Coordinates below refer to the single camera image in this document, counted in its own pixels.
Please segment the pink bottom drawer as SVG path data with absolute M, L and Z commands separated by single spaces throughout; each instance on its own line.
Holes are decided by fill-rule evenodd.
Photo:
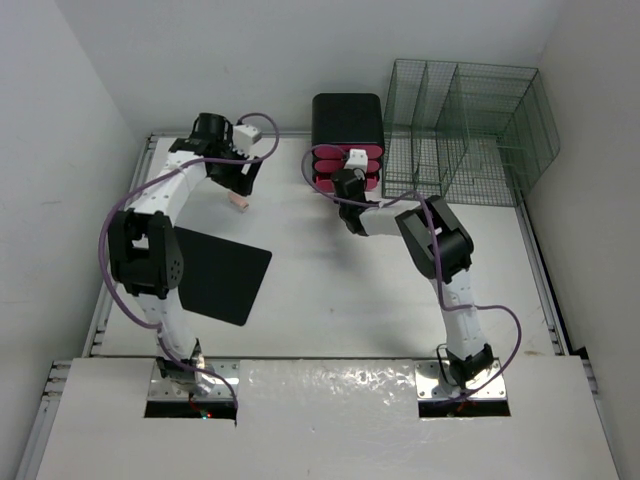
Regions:
M 333 193 L 334 187 L 331 181 L 330 174 L 320 174 L 314 173 L 312 175 L 312 180 L 314 184 L 325 193 Z M 379 184 L 380 175 L 378 173 L 367 173 L 366 174 L 366 191 L 373 191 Z

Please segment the pink top drawer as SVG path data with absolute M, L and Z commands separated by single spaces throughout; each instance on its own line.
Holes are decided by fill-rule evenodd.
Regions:
M 384 154 L 384 148 L 376 144 L 364 145 L 321 145 L 314 148 L 314 155 L 319 159 L 339 159 L 346 152 L 358 149 L 364 150 L 369 159 L 379 159 Z

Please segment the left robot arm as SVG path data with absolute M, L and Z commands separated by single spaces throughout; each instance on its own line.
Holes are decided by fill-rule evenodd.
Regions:
M 109 213 L 101 232 L 101 267 L 110 274 L 108 287 L 122 285 L 141 309 L 139 326 L 154 332 L 160 349 L 157 365 L 163 378 L 190 393 L 210 392 L 217 375 L 208 370 L 195 334 L 184 319 L 179 285 L 184 259 L 175 222 L 191 193 L 209 179 L 246 197 L 262 160 L 252 155 L 261 131 L 245 117 L 201 113 L 191 133 L 169 147 L 160 172 Z

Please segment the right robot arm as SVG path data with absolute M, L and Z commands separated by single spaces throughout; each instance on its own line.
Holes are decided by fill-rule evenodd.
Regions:
M 366 179 L 359 170 L 331 175 L 339 216 L 360 236 L 400 237 L 419 273 L 435 293 L 444 320 L 448 366 L 440 381 L 454 394 L 493 363 L 493 351 L 482 332 L 471 289 L 474 244 L 446 201 L 434 195 L 405 209 L 379 207 L 366 199 Z

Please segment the pink eraser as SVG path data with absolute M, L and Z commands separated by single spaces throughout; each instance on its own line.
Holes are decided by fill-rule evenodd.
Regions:
M 233 205 L 233 206 L 234 206 L 238 211 L 240 211 L 240 212 L 244 213 L 244 212 L 246 212 L 246 211 L 248 210 L 248 208 L 249 208 L 249 202 L 248 202 L 248 200 L 247 200 L 245 197 L 243 197 L 243 196 L 241 196 L 241 195 L 239 195 L 239 194 L 237 194 L 237 193 L 235 193 L 235 192 L 232 192 L 232 191 L 229 191 L 229 192 L 228 192 L 227 197 L 228 197 L 229 202 L 230 202 L 230 203 L 231 203 L 231 204 L 232 204 L 232 205 Z

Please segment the black drawer cabinet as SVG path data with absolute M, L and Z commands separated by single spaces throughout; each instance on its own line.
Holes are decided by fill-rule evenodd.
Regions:
M 312 100 L 311 145 L 376 144 L 385 140 L 381 102 L 374 93 L 319 93 Z M 378 159 L 382 169 L 382 157 Z

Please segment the black mouse pad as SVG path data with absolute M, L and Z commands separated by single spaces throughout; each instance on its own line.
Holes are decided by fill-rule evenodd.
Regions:
M 179 285 L 183 308 L 243 326 L 265 278 L 272 253 L 186 228 L 175 229 L 184 260 Z

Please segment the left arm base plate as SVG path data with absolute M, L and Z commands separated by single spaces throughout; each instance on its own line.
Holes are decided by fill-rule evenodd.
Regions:
M 230 359 L 207 358 L 205 368 L 224 378 L 237 391 L 240 363 Z M 211 375 L 196 380 L 195 374 L 170 364 L 163 373 L 158 363 L 153 365 L 147 392 L 149 401 L 186 401 L 193 396 L 198 401 L 231 401 L 232 395 L 224 382 Z

